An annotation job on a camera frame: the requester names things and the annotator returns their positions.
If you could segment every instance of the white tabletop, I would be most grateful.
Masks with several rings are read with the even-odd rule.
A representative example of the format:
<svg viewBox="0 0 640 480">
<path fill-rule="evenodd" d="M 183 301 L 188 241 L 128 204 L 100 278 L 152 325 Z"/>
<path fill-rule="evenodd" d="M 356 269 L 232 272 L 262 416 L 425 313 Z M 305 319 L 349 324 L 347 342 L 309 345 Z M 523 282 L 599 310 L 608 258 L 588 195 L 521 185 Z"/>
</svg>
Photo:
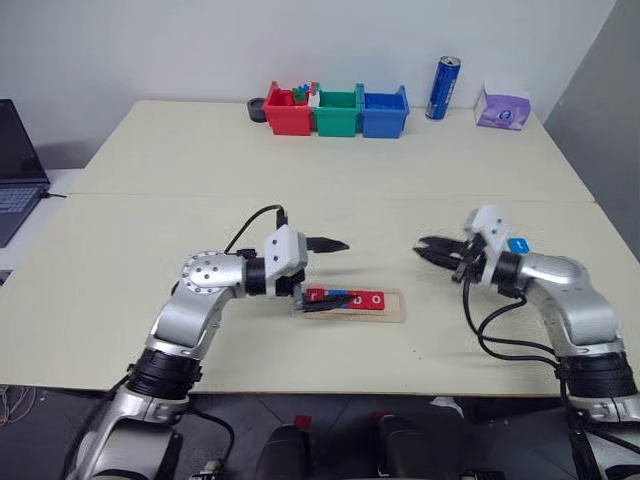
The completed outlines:
<svg viewBox="0 0 640 480">
<path fill-rule="evenodd" d="M 407 319 L 307 320 L 286 299 L 232 302 L 200 391 L 557 394 L 548 367 L 487 357 L 460 286 L 411 250 L 427 234 L 460 237 L 484 203 L 505 206 L 534 250 L 587 266 L 640 360 L 640 267 L 535 117 L 509 132 L 475 127 L 470 110 L 431 122 L 414 109 L 399 140 L 279 137 L 243 105 L 141 102 L 72 191 L 3 287 L 2 382 L 109 387 L 142 350 L 185 256 L 223 248 L 275 202 L 292 227 L 352 247 L 314 255 L 308 283 L 399 289 Z M 272 228 L 258 220 L 242 246 L 260 247 Z M 472 300 L 478 318 L 505 303 L 482 291 Z M 496 330 L 544 339 L 532 307 Z M 15 362 L 25 345 L 30 361 Z"/>
<path fill-rule="evenodd" d="M 505 364 L 482 352 L 462 316 L 460 285 L 450 282 L 451 272 L 411 249 L 425 234 L 460 237 L 468 212 L 496 198 L 309 198 L 304 204 L 295 198 L 283 198 L 292 226 L 351 245 L 348 251 L 312 255 L 308 282 L 400 289 L 406 321 L 307 320 L 292 312 L 290 299 L 233 301 L 198 390 L 557 394 L 548 367 Z M 109 387 L 139 355 L 186 254 L 225 245 L 245 217 L 268 202 L 73 195 L 4 287 L 2 318 L 14 321 L 4 325 L 0 338 L 2 381 Z M 585 263 L 618 313 L 630 363 L 639 364 L 634 322 L 640 267 L 600 208 L 578 202 L 562 208 L 502 204 L 514 233 L 528 238 L 533 249 Z M 239 246 L 259 246 L 272 229 L 273 218 L 261 219 Z M 477 321 L 506 303 L 495 293 L 472 295 Z M 544 340 L 532 307 L 498 323 L 498 334 Z M 15 362 L 25 345 L 31 361 Z"/>
<path fill-rule="evenodd" d="M 47 170 L 51 187 L 49 192 L 65 195 L 73 181 L 82 172 L 81 168 Z M 42 228 L 51 220 L 64 203 L 64 198 L 51 197 L 40 200 L 29 214 L 9 244 L 0 248 L 0 270 L 13 270 L 25 256 Z"/>
</svg>

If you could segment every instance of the green bin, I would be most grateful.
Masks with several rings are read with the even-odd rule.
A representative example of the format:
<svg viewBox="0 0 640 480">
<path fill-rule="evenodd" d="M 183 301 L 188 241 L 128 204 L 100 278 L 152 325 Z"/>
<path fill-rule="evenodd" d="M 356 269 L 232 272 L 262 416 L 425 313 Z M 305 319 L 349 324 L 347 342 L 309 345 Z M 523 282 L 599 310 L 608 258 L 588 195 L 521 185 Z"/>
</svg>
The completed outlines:
<svg viewBox="0 0 640 480">
<path fill-rule="evenodd" d="M 321 137 L 354 137 L 362 110 L 364 85 L 356 84 L 353 92 L 320 90 L 320 103 L 313 109 L 316 129 Z"/>
</svg>

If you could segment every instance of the laptop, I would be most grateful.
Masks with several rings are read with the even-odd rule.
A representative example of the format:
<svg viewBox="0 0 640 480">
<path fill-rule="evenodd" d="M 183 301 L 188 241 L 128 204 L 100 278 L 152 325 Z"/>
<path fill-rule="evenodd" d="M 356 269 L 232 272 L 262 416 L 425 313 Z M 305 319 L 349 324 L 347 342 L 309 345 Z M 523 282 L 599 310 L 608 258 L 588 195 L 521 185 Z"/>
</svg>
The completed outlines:
<svg viewBox="0 0 640 480">
<path fill-rule="evenodd" d="M 48 189 L 49 179 L 15 105 L 0 100 L 0 248 L 7 246 Z"/>
</svg>

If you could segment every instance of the tissue box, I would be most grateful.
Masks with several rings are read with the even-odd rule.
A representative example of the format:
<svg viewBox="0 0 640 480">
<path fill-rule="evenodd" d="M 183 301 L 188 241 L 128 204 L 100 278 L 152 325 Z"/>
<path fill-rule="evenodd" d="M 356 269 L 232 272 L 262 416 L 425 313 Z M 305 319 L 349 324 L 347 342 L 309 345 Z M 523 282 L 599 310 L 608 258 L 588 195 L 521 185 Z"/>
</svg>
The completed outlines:
<svg viewBox="0 0 640 480">
<path fill-rule="evenodd" d="M 485 82 L 474 112 L 476 125 L 522 130 L 531 112 L 529 94 L 511 83 Z"/>
</svg>

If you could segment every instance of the blue can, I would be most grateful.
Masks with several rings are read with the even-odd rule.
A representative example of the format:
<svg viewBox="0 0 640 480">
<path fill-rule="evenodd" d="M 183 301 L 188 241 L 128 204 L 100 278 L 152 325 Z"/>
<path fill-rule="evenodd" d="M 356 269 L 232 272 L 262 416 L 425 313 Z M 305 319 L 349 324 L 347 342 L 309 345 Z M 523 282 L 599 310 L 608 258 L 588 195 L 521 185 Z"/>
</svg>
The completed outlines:
<svg viewBox="0 0 640 480">
<path fill-rule="evenodd" d="M 442 120 L 449 106 L 453 87 L 460 72 L 460 59 L 456 57 L 441 57 L 438 62 L 433 90 L 427 104 L 427 118 Z"/>
</svg>

